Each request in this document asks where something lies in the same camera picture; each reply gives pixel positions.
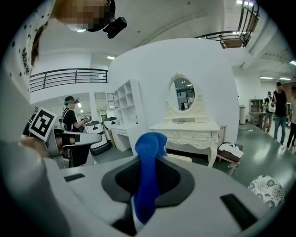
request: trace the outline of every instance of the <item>metal railing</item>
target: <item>metal railing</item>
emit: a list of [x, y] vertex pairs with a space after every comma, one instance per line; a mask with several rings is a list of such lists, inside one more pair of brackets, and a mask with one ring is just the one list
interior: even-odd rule
[[30, 92], [75, 83], [108, 83], [107, 70], [60, 69], [30, 76]]
[[251, 9], [244, 3], [245, 0], [242, 2], [240, 21], [237, 30], [220, 31], [197, 36], [195, 38], [220, 41], [220, 44], [224, 49], [246, 47], [251, 38], [251, 34], [254, 32], [257, 25], [260, 14], [259, 5], [257, 3], [255, 3]]

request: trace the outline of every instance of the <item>stool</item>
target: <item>stool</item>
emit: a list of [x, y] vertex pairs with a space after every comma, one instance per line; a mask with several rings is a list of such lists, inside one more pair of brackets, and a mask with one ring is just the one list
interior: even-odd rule
[[[242, 149], [243, 149], [242, 145], [239, 145], [239, 144], [235, 144], [235, 145], [238, 146], [238, 148], [242, 151]], [[232, 163], [232, 169], [229, 172], [229, 175], [231, 176], [233, 171], [238, 166], [240, 158], [238, 158], [237, 156], [233, 155], [232, 153], [230, 153], [228, 151], [225, 151], [225, 150], [220, 151], [219, 149], [218, 149], [218, 152], [217, 152], [217, 157], [219, 157], [219, 162], [221, 161], [221, 159], [223, 159], [223, 160], [226, 160], [226, 161], [229, 161], [229, 162]]]

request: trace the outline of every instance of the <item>blue towel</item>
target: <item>blue towel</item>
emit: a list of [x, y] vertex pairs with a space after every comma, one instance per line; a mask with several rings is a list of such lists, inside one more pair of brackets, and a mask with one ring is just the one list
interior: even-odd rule
[[160, 192], [155, 169], [156, 156], [166, 155], [164, 146], [167, 137], [158, 132], [149, 132], [139, 137], [136, 152], [141, 159], [140, 185], [134, 194], [136, 216], [146, 224], [155, 211], [154, 201]]

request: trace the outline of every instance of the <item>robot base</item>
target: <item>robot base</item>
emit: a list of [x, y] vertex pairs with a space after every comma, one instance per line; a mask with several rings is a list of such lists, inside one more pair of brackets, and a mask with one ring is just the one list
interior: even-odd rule
[[105, 150], [108, 150], [110, 147], [111, 147], [110, 144], [106, 143], [106, 144], [104, 144], [102, 146], [99, 146], [99, 147], [96, 147], [96, 148], [93, 148], [93, 149], [91, 148], [90, 151], [91, 151], [92, 155], [97, 155], [99, 153], [102, 153]]

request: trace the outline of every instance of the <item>green floor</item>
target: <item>green floor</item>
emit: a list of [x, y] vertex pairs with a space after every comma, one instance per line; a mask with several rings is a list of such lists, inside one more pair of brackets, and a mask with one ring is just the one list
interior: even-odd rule
[[[296, 156], [292, 156], [279, 142], [254, 125], [240, 125], [237, 143], [244, 146], [244, 155], [240, 165], [232, 177], [244, 186], [259, 175], [270, 175], [277, 179], [286, 193], [296, 181]], [[131, 150], [124, 152], [111, 148], [106, 152], [94, 156], [97, 163], [105, 163], [132, 156]], [[208, 165], [207, 157], [192, 158], [193, 163]], [[227, 161], [214, 163], [214, 168], [222, 172], [229, 172]]]

